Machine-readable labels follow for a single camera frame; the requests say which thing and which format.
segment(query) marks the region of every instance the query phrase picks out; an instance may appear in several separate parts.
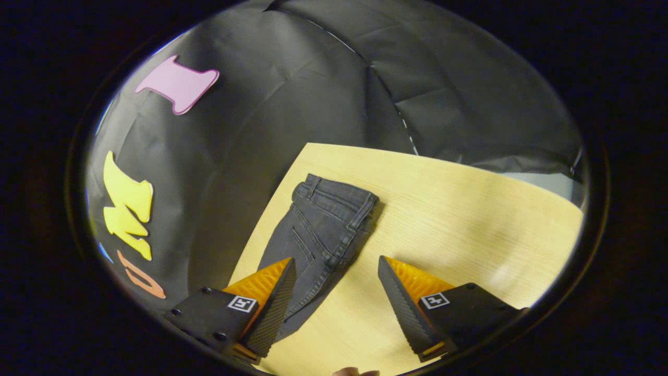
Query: light wood surface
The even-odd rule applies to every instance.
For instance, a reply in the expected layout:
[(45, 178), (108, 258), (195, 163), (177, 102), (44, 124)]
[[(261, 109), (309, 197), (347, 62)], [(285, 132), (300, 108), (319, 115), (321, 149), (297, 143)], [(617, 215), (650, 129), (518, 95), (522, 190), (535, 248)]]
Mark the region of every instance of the light wood surface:
[(475, 282), (508, 304), (536, 302), (557, 277), (580, 231), (582, 212), (542, 188), (481, 169), (402, 153), (307, 144), (279, 185), (234, 270), (257, 270), (293, 189), (307, 173), (376, 194), (381, 212), (356, 263), (259, 369), (331, 375), (344, 367), (397, 375), (420, 368), (377, 277), (386, 255), (450, 284)]

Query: black fabric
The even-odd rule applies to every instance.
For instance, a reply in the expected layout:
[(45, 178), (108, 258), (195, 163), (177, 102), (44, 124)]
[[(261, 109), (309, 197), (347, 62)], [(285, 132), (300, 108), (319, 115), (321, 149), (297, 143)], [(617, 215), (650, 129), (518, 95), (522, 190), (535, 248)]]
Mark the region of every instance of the black fabric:
[[(224, 288), (256, 222), (307, 142), (418, 153), (497, 172), (570, 174), (567, 111), (524, 60), (471, 23), (418, 0), (251, 0), (147, 57), (94, 137), (87, 195), (95, 235), (156, 310)], [(220, 78), (186, 114), (149, 90), (166, 58)], [(154, 186), (147, 261), (105, 225), (107, 152)], [(128, 280), (114, 250), (163, 287)]]
[(292, 257), (297, 281), (276, 340), (301, 327), (357, 259), (372, 226), (378, 197), (349, 184), (308, 174), (292, 194), (258, 270)]

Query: jeans waistband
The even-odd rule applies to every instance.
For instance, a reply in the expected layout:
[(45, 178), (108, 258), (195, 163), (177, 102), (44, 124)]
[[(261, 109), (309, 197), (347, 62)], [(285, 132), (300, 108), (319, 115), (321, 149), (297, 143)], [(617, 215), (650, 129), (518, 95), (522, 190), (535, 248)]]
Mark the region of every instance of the jeans waistband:
[(314, 192), (320, 192), (328, 198), (336, 200), (338, 205), (345, 205), (355, 215), (347, 221), (348, 229), (357, 231), (364, 218), (371, 212), (378, 197), (369, 191), (350, 184), (322, 179), (319, 176), (308, 174), (303, 183), (299, 183), (293, 191), (293, 201), (296, 194), (312, 202)]

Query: black jeans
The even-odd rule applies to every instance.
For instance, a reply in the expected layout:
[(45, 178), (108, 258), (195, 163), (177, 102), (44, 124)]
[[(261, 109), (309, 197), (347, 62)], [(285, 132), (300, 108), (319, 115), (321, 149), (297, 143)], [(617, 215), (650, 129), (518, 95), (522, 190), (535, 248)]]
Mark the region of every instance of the black jeans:
[(313, 314), (355, 261), (371, 231), (378, 197), (349, 184), (308, 174), (269, 239), (258, 270), (295, 259), (297, 281), (276, 341)]

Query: pink foam letter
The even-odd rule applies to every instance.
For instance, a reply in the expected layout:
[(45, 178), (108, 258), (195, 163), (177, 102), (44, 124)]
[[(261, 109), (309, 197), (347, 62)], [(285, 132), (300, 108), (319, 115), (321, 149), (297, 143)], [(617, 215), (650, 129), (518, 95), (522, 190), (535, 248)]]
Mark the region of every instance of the pink foam letter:
[(152, 90), (169, 99), (175, 115), (183, 115), (218, 79), (217, 70), (197, 72), (174, 62), (178, 55), (160, 63), (134, 90)]

